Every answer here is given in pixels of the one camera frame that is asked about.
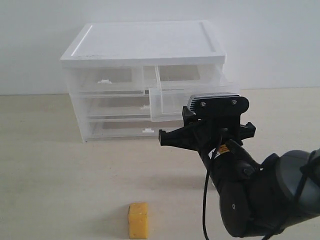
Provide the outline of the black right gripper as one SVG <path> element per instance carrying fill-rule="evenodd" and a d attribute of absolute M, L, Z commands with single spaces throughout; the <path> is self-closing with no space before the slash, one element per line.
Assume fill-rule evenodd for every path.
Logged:
<path fill-rule="evenodd" d="M 198 152 L 208 175 L 214 172 L 214 162 L 219 148 L 228 140 L 238 141 L 255 136 L 256 126 L 251 122 L 240 125 L 241 113 L 238 110 L 211 110 L 203 114 L 182 108 L 184 126 L 166 132 L 158 130 L 161 146 L 175 147 Z"/>

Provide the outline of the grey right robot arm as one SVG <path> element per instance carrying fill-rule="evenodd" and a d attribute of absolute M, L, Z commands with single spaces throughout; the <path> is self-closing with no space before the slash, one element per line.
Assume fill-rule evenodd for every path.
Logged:
<path fill-rule="evenodd" d="M 291 150 L 256 162 L 243 148 L 255 134 L 242 125 L 244 107 L 192 112 L 182 109 L 183 127 L 160 130 L 162 146 L 198 152 L 219 195 L 227 232 L 236 238 L 281 234 L 320 215 L 320 152 Z"/>

